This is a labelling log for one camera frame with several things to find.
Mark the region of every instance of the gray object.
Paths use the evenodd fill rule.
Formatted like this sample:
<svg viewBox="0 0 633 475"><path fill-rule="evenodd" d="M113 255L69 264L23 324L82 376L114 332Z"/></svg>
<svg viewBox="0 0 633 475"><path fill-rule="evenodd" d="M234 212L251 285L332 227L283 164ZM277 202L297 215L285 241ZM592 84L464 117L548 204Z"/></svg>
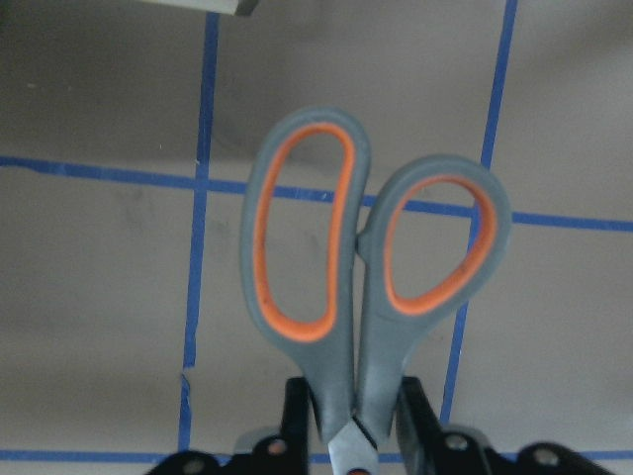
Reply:
<svg viewBox="0 0 633 475"><path fill-rule="evenodd" d="M162 3L174 7L193 8L227 15L248 16L259 0L143 0L149 3Z"/></svg>
<svg viewBox="0 0 633 475"><path fill-rule="evenodd" d="M326 310L317 321L302 323L284 315L274 302L267 282L265 238L270 201L283 163L297 143L314 134L337 137L344 159L330 221ZM358 388L354 392L352 267L369 162L369 141L352 117L334 108L299 111L277 125L264 142L242 210L240 267L248 310L262 333L292 357L306 376L334 473L352 468L376 470L372 445L389 437L410 353L491 276L504 254L510 229L509 203L501 185L470 160L433 155L415 160L393 175L358 237L358 252L367 265ZM468 255L444 281L417 298L405 298L395 289L391 269L398 216L417 191L440 182L458 184L471 192L479 204L480 232ZM359 423L352 419L355 413Z"/></svg>

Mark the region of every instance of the blue tape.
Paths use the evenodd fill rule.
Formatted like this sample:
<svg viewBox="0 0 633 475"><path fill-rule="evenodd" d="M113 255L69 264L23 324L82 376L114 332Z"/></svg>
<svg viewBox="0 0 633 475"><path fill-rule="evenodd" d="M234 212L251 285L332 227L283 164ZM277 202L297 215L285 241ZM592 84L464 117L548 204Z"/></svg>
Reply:
<svg viewBox="0 0 633 475"><path fill-rule="evenodd" d="M87 178L92 180L115 181L120 183L134 183L168 188L188 190L208 188L205 182L194 178L165 173L150 173L146 171L125 170L103 166L79 165L48 160L36 160L17 156L0 156L0 166L14 166L47 175L69 176L73 178Z"/></svg>
<svg viewBox="0 0 633 475"><path fill-rule="evenodd" d="M516 5L517 0L507 0L505 3L503 26L501 27L501 36L498 41L497 65L495 66L493 91L491 92L491 102L488 108L488 118L486 120L486 131L484 132L484 144L482 146L481 158L481 164L488 170L491 169L493 164L498 117L501 110L501 99L503 98L503 85L505 84L507 62L510 56L510 44L512 43L512 31L514 30Z"/></svg>
<svg viewBox="0 0 633 475"><path fill-rule="evenodd" d="M30 170L60 176L87 178L96 180L134 183L166 188L180 188L194 191L207 191L234 195L243 195L246 183L231 180L196 180L185 176L148 173L121 168L103 168L90 165L76 165L53 161L35 160L31 158L0 156L0 166L16 166ZM304 200L319 203L331 203L334 193L329 190L279 186L275 196L286 199ZM363 206L371 207L376 201L373 195L363 197ZM470 218L472 209L466 206L446 203L429 203L411 200L405 210L413 213L429 213L458 218ZM633 221L603 220L598 218L582 218L574 216L545 215L537 213L515 212L512 221L518 225L541 226L548 228L568 228L573 230L607 231L633 233Z"/></svg>
<svg viewBox="0 0 633 475"><path fill-rule="evenodd" d="M191 386L189 380L180 376L180 415L178 418L178 450L187 450L191 443Z"/></svg>
<svg viewBox="0 0 633 475"><path fill-rule="evenodd" d="M451 350L448 356L448 368L444 380L444 394L442 397L442 408L439 412L439 419L443 424L448 424L451 419L455 389L457 387L457 372L459 370L459 360L462 355L462 344L464 342L464 332L466 331L466 316L468 315L468 302L457 311L455 325L453 327L453 338L451 339Z"/></svg>
<svg viewBox="0 0 633 475"><path fill-rule="evenodd" d="M62 450L0 450L0 460L10 462L84 462L156 464L167 455L144 452L73 452Z"/></svg>
<svg viewBox="0 0 633 475"><path fill-rule="evenodd" d="M579 452L589 460L633 460L633 450L588 450ZM154 452L81 452L63 450L0 450L0 460L9 462L80 462L80 463L146 463L156 464L169 454ZM508 460L516 459L516 452L502 452ZM215 455L220 463L228 462L223 455ZM315 453L310 457L313 464L328 464L329 455ZM380 463L402 463L399 453L381 453Z"/></svg>
<svg viewBox="0 0 633 475"><path fill-rule="evenodd" d="M218 14L209 13L205 23L202 81L200 86L200 115L198 118L198 146L196 151L196 181L209 182L211 163L211 133L214 121L214 89L216 84L216 62L218 61ZM183 348L183 370L196 364L196 331L200 316L200 293L202 289L202 266L205 250L205 225L207 217L207 191L194 191L194 206L191 225L191 250L189 256L189 283L187 287L187 319ZM180 420L178 424L178 449L189 448L191 441L192 412L191 387L182 377L180 398Z"/></svg>
<svg viewBox="0 0 633 475"><path fill-rule="evenodd" d="M519 225L568 228L573 230L613 231L633 233L633 222L598 220L571 216L539 215L536 213L512 213L512 222Z"/></svg>
<svg viewBox="0 0 633 475"><path fill-rule="evenodd" d="M503 98L503 84L505 83L505 73L507 72L507 61L510 54L510 44L512 41L512 30L514 29L514 18L516 16L517 0L507 0L503 12L503 25L501 36L498 41L497 65L495 66L495 76L493 78L493 90L491 92L491 102L488 108L488 118L486 120L486 131L484 132L484 144L482 146L481 164L488 170L493 164L493 152L495 150L495 139L497 137L498 116L501 109L501 99ZM479 213L473 214L471 228L468 236L468 250L473 245L475 236L479 229ZM466 331L466 321L468 318L468 302L458 311L453 327L453 337L451 338L451 350L444 380L444 395L442 398L442 408L439 419L447 424L450 421L453 408L453 399L457 386L457 373L459 372L459 361L462 354L462 344Z"/></svg>

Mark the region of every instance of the black clamp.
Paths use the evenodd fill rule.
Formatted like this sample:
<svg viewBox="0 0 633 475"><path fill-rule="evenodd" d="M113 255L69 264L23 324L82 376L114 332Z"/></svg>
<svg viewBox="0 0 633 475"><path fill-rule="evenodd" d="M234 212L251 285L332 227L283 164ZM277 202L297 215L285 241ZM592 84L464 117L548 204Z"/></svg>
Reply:
<svg viewBox="0 0 633 475"><path fill-rule="evenodd" d="M308 475L310 399L304 378L289 379L279 433L259 440L250 453L221 465L210 454L188 450L167 457L147 475ZM396 429L407 475L613 475L555 443L529 445L516 461L508 460L479 431L443 427L417 378L403 378Z"/></svg>

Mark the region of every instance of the gray plastic handle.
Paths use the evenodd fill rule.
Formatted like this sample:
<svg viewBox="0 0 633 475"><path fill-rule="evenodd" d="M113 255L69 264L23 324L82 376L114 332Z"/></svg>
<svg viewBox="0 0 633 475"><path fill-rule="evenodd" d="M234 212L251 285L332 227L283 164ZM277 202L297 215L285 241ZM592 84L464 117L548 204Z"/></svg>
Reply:
<svg viewBox="0 0 633 475"><path fill-rule="evenodd" d="M405 202L436 182L455 183L471 192L479 205L480 230L467 257L447 279L417 299L405 299L393 285L390 240ZM418 159L397 171L381 190L358 239L366 270L357 408L361 424L375 442L389 437L410 354L495 271L505 252L510 224L510 206L501 184L481 165L459 156Z"/></svg>
<svg viewBox="0 0 633 475"><path fill-rule="evenodd" d="M343 145L344 161L330 221L334 228L330 229L328 243L326 312L316 323L302 324L279 311L267 287L265 226L286 156L293 146L313 134L337 137ZM303 371L314 394L324 443L352 416L352 266L356 223L369 166L369 140L354 118L334 108L301 110L284 119L266 138L252 168L242 209L240 269L250 316Z"/></svg>

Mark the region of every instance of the gray surface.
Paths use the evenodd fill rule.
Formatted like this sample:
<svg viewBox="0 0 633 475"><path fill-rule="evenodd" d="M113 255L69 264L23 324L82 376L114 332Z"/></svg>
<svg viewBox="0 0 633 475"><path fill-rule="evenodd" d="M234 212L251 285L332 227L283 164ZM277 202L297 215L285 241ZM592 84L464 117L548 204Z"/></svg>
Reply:
<svg viewBox="0 0 633 475"><path fill-rule="evenodd" d="M519 3L494 172L518 211L632 220L633 4ZM204 15L123 0L51 5L5 4L0 153L192 176ZM271 1L251 18L223 18L212 176L245 180L269 128L319 103L366 127L371 192L423 154L478 160L502 13L498 0L397 9ZM331 189L337 162L317 159L333 149L307 144L280 181ZM450 189L421 197L468 203ZM192 193L2 168L0 199L0 449L174 450ZM240 206L237 195L209 198L199 353L188 372L192 445L215 452L277 424L283 382L297 374L246 314ZM327 217L326 205L273 204L273 291L303 318L322 309ZM409 277L448 271L467 232L465 220L405 214L399 288L412 293L430 283ZM470 308L454 422L478 426L502 450L542 437L633 448L631 242L515 227L506 261ZM451 333L452 322L437 328L409 370L436 410ZM631 461L604 465L633 472ZM16 474L146 468L0 462Z"/></svg>

